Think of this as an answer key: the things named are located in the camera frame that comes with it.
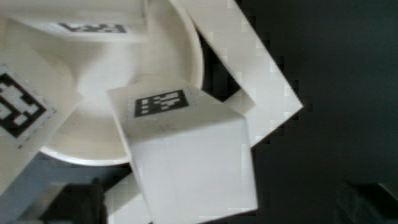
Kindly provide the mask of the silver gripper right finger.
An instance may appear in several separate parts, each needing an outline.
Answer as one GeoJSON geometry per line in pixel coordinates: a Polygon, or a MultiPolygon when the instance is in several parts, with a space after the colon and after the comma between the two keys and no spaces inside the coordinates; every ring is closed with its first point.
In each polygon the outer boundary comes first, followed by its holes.
{"type": "Polygon", "coordinates": [[[343,183],[336,199],[336,224],[398,224],[398,184],[343,183]]]}

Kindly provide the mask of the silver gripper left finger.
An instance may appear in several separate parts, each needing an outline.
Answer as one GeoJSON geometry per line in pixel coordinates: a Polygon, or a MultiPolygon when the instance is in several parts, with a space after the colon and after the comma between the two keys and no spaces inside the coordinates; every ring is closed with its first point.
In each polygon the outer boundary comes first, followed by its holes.
{"type": "Polygon", "coordinates": [[[0,224],[107,224],[107,171],[32,161],[0,195],[0,224]]]}

